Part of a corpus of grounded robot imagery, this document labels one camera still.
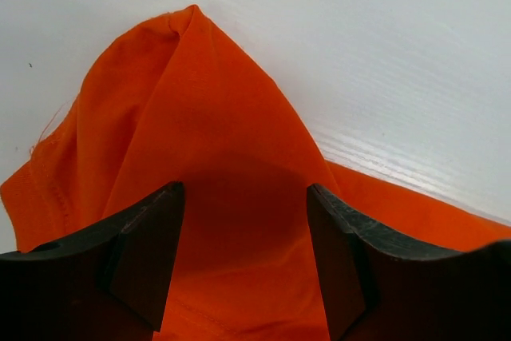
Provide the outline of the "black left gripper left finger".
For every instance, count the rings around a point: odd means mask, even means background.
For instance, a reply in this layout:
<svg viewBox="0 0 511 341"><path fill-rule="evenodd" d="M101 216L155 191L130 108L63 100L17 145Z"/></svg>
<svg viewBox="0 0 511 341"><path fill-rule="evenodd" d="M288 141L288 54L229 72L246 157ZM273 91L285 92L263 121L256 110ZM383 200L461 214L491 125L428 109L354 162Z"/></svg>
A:
<svg viewBox="0 0 511 341"><path fill-rule="evenodd" d="M29 252L1 256L4 340L150 340L163 326L184 186Z"/></svg>

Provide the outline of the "orange t shirt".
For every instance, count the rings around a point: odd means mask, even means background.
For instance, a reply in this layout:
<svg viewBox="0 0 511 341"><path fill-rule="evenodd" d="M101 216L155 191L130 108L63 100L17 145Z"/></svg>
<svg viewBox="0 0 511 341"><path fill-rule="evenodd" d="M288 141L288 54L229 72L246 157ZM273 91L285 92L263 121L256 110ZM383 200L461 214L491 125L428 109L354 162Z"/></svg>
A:
<svg viewBox="0 0 511 341"><path fill-rule="evenodd" d="M97 59L65 120L1 187L26 252L170 181L186 209L158 340L328 337L306 189L469 251L508 226L327 161L272 79L197 6L142 22Z"/></svg>

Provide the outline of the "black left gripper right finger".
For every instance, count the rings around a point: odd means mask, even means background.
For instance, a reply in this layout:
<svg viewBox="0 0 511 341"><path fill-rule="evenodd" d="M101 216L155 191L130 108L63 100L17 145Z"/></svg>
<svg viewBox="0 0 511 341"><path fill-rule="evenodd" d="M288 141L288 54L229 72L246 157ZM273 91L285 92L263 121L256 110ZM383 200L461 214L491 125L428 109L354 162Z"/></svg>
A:
<svg viewBox="0 0 511 341"><path fill-rule="evenodd" d="M405 235L319 184L307 220L333 340L507 340L510 242L469 252Z"/></svg>

